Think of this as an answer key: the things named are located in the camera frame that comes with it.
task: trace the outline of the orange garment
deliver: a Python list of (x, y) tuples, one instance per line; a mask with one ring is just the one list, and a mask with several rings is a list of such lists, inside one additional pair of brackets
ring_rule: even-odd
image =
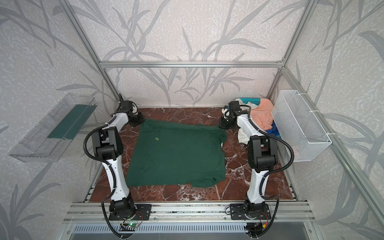
[(272, 129), (272, 109), (273, 103), (268, 98), (260, 98), (260, 105), (251, 110), (252, 119), (263, 131)]

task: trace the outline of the side wall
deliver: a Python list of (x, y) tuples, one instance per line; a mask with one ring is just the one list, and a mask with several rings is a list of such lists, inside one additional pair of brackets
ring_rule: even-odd
[[(0, 3), (0, 239), (54, 239), (72, 202), (82, 201), (97, 164), (84, 134), (115, 99), (56, 1)], [(12, 149), (67, 94), (98, 107), (56, 163), (23, 163)]]
[[(70, 0), (103, 61), (278, 61), (305, 0)], [(139, 106), (223, 106), (264, 97), (276, 69), (115, 68)]]
[[(382, 196), (383, 21), (384, 1), (318, 4), (288, 63)], [(279, 90), (290, 89), (284, 82)], [(382, 226), (330, 148), (289, 171), (325, 239), (384, 239)]]

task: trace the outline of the green cloth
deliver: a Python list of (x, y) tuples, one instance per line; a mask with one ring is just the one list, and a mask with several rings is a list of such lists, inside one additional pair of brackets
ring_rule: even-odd
[(76, 104), (48, 135), (48, 138), (74, 139), (97, 105)]
[(226, 131), (218, 126), (146, 119), (140, 125), (126, 183), (128, 187), (187, 183), (212, 187), (225, 179), (221, 144), (226, 139)]

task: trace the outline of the laundry basket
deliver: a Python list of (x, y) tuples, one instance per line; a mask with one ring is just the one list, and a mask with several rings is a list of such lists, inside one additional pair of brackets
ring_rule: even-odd
[(306, 101), (296, 90), (280, 91), (272, 110), (281, 138), (295, 153), (295, 162), (310, 161), (332, 141)]

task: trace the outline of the brown marble board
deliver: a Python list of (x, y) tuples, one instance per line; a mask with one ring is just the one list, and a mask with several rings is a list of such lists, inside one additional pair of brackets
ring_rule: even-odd
[[(145, 108), (139, 109), (145, 118), (184, 124), (218, 125), (222, 115), (220, 108)], [(133, 150), (139, 136), (140, 126), (125, 125), (120, 137), (124, 145), (122, 168), (127, 174)], [(213, 187), (197, 188), (190, 184), (156, 185), (130, 187), (135, 202), (141, 201), (199, 201), (199, 200), (244, 200), (251, 181), (251, 169), (247, 161), (247, 146), (237, 140), (237, 130), (227, 130), (227, 141), (223, 144), (225, 180)], [(100, 202), (110, 193), (107, 175), (103, 169), (90, 202)], [(265, 195), (279, 195), (280, 199), (293, 199), (284, 172), (271, 174), (267, 182)]]

